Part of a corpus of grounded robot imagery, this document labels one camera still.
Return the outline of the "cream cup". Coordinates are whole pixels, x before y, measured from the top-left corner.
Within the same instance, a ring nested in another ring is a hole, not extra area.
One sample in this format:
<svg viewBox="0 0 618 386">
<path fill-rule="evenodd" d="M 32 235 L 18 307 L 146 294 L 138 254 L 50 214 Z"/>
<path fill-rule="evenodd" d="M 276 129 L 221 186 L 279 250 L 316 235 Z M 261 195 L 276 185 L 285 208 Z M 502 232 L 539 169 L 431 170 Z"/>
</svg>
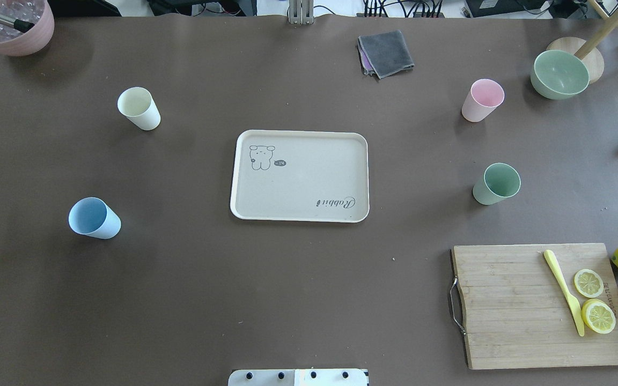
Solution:
<svg viewBox="0 0 618 386">
<path fill-rule="evenodd" d="M 123 91 L 117 100 L 117 108 L 142 130 L 153 130 L 161 123 L 161 115 L 150 91 L 140 86 Z"/>
</svg>

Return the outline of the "green cup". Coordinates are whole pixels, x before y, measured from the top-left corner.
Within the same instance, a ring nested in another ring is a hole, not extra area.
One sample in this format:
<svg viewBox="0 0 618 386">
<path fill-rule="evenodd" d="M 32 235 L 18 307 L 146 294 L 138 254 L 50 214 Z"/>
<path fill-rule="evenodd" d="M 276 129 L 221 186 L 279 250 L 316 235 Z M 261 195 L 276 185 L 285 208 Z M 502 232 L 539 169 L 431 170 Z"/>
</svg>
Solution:
<svg viewBox="0 0 618 386">
<path fill-rule="evenodd" d="M 473 196 L 477 202 L 491 205 L 516 195 L 520 187 L 520 176 L 512 166 L 495 163 L 486 168 L 473 186 Z"/>
</svg>

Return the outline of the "pink cup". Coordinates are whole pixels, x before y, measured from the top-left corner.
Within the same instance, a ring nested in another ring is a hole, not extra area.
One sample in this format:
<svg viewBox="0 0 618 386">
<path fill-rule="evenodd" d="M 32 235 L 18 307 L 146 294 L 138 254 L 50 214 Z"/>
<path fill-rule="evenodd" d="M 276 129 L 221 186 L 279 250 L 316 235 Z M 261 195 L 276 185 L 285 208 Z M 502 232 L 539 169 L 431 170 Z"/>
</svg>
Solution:
<svg viewBox="0 0 618 386">
<path fill-rule="evenodd" d="M 461 114 L 469 122 L 480 122 L 505 100 L 505 91 L 497 81 L 480 79 L 473 82 L 463 103 Z"/>
</svg>

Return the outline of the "blue cup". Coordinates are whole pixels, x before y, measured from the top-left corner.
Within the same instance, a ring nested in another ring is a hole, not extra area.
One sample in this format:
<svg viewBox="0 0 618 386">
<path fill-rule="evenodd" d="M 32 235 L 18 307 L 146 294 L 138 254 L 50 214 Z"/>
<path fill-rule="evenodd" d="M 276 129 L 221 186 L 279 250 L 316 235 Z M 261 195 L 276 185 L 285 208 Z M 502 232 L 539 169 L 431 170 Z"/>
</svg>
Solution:
<svg viewBox="0 0 618 386">
<path fill-rule="evenodd" d="M 70 210 L 68 222 L 76 234 L 111 239 L 122 227 L 120 218 L 99 198 L 79 200 Z"/>
</svg>

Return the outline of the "beige rabbit tray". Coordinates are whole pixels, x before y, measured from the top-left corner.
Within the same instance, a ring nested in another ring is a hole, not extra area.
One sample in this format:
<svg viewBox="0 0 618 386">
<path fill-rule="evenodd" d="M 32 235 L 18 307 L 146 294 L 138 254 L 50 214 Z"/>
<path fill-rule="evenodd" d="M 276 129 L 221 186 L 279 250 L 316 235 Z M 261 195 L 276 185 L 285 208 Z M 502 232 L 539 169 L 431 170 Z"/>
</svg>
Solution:
<svg viewBox="0 0 618 386">
<path fill-rule="evenodd" d="M 352 132 L 246 130 L 237 139 L 230 209 L 246 220 L 364 220 L 366 139 Z"/>
</svg>

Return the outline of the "purple cloth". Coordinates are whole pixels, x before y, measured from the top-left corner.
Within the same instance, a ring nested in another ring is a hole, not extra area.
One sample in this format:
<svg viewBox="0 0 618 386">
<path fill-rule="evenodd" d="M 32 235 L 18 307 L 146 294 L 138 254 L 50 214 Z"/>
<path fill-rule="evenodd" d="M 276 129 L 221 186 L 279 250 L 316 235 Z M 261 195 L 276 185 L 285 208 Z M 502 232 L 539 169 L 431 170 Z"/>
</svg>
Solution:
<svg viewBox="0 0 618 386">
<path fill-rule="evenodd" d="M 373 70 L 373 67 L 371 66 L 370 60 L 368 59 L 366 53 L 363 50 L 363 47 L 361 46 L 361 44 L 359 43 L 357 45 L 357 49 L 358 49 L 358 53 L 360 56 L 360 63 L 363 69 L 363 73 L 366 76 L 372 76 L 373 74 L 375 74 L 375 71 Z"/>
</svg>

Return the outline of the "grey folded cloth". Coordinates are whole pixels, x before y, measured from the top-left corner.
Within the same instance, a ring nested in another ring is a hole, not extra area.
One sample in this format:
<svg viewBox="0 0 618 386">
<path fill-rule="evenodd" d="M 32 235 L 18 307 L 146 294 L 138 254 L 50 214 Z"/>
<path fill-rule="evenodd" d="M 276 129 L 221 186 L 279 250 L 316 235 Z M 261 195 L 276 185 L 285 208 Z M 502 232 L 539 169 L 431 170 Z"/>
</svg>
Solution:
<svg viewBox="0 0 618 386">
<path fill-rule="evenodd" d="M 402 31 L 397 29 L 370 36 L 359 36 L 357 44 L 363 47 L 375 74 L 383 79 L 400 71 L 414 68 L 414 61 Z"/>
</svg>

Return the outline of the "white control box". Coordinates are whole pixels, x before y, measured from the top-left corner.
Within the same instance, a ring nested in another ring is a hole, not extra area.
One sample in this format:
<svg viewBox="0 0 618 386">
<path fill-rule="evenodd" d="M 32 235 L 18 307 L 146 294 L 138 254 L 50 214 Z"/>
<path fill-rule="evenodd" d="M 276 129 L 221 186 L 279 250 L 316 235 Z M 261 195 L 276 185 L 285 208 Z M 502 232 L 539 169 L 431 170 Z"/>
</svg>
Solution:
<svg viewBox="0 0 618 386">
<path fill-rule="evenodd" d="M 239 369 L 231 373 L 228 385 L 368 385 L 367 369 Z"/>
</svg>

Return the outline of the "wooden cutting board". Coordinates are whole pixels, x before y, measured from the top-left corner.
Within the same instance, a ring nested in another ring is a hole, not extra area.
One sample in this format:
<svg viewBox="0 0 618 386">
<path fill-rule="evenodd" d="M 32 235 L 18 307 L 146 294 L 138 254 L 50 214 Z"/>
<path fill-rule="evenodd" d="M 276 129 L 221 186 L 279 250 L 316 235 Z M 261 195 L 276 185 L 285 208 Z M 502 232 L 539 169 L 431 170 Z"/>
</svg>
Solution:
<svg viewBox="0 0 618 386">
<path fill-rule="evenodd" d="M 599 298 L 616 317 L 613 332 L 577 334 L 543 257 L 547 249 L 571 293 L 580 269 L 600 275 Z M 471 369 L 618 366 L 618 288 L 603 243 L 457 245 L 451 254 Z"/>
</svg>

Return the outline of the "green bowl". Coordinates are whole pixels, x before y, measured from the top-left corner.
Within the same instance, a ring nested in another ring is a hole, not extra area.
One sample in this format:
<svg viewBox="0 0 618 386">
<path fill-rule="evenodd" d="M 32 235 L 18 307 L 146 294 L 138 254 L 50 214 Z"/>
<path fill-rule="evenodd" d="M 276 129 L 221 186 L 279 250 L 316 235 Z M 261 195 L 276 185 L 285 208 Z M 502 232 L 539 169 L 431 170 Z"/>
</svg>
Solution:
<svg viewBox="0 0 618 386">
<path fill-rule="evenodd" d="M 533 88 L 543 97 L 564 100 L 586 90 L 590 74 L 574 54 L 547 50 L 535 58 L 530 79 Z"/>
</svg>

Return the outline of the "yellow plastic knife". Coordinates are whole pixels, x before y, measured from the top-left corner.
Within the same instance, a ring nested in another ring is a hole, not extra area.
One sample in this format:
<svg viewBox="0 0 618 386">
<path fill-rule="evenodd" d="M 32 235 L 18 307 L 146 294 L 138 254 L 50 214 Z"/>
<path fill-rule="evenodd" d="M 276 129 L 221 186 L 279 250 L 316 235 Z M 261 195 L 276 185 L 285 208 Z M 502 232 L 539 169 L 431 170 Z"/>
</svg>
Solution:
<svg viewBox="0 0 618 386">
<path fill-rule="evenodd" d="M 554 254 L 554 252 L 550 249 L 546 249 L 543 252 L 543 256 L 545 258 L 545 261 L 548 264 L 548 267 L 551 269 L 551 272 L 554 276 L 554 278 L 556 278 L 557 284 L 559 285 L 560 291 L 562 292 L 567 305 L 569 306 L 569 310 L 571 312 L 571 315 L 573 317 L 573 321 L 574 321 L 574 325 L 576 327 L 577 330 L 577 334 L 580 337 L 584 337 L 585 336 L 585 323 L 582 320 L 582 315 L 581 315 L 581 305 L 579 303 L 579 301 L 577 300 L 576 296 L 574 296 L 571 291 L 569 290 L 568 286 L 567 286 L 567 282 L 564 278 L 564 274 L 562 273 L 562 270 L 560 268 L 560 264 L 557 261 L 557 257 L 556 254 Z"/>
</svg>

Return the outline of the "upper lemon slice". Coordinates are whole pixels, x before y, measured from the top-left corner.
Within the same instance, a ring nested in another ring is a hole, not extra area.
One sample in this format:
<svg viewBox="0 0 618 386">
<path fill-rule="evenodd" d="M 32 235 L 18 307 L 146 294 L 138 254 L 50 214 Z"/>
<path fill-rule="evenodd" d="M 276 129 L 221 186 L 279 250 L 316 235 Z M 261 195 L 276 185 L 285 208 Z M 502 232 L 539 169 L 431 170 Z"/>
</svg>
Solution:
<svg viewBox="0 0 618 386">
<path fill-rule="evenodd" d="M 589 299 L 598 298 L 604 291 L 602 278 L 591 269 L 580 269 L 574 274 L 573 282 L 576 290 Z"/>
</svg>

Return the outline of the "lemon slice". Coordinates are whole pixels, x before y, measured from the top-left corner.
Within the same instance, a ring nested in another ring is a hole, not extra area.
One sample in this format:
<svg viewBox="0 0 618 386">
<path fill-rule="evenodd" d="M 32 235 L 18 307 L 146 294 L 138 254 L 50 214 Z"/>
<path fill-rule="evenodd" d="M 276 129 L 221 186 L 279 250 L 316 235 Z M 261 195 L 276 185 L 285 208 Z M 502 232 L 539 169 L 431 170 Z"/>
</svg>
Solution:
<svg viewBox="0 0 618 386">
<path fill-rule="evenodd" d="M 581 315 L 584 324 L 598 334 L 608 334 L 616 327 L 615 313 L 601 300 L 585 301 Z"/>
<path fill-rule="evenodd" d="M 580 269 L 574 274 L 573 282 L 576 290 L 589 299 L 598 298 L 604 291 L 602 278 L 591 269 Z"/>
</svg>

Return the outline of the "wooden stand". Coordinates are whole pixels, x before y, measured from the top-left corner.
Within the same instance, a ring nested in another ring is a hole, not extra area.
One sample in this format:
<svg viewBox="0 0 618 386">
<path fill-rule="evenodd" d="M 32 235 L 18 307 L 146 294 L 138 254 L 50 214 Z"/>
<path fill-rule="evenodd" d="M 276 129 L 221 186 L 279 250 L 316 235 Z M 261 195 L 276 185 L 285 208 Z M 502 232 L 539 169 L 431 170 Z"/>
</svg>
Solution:
<svg viewBox="0 0 618 386">
<path fill-rule="evenodd" d="M 579 58 L 588 69 L 589 83 L 593 84 L 601 78 L 604 72 L 604 59 L 597 46 L 618 27 L 618 9 L 612 15 L 609 15 L 596 1 L 588 1 L 588 4 L 603 20 L 600 29 L 586 41 L 577 37 L 559 38 L 549 44 L 547 50 L 566 51 Z"/>
</svg>

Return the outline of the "pink ice bucket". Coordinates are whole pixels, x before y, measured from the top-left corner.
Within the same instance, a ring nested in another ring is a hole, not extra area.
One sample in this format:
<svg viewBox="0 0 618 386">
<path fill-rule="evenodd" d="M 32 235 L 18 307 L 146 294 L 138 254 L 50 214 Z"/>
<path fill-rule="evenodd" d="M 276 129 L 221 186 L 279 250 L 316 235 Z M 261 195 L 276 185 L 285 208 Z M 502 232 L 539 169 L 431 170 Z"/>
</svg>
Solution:
<svg viewBox="0 0 618 386">
<path fill-rule="evenodd" d="M 51 41 L 55 22 L 47 1 L 0 1 L 0 14 L 34 24 L 25 33 L 0 24 L 0 54 L 34 54 Z"/>
</svg>

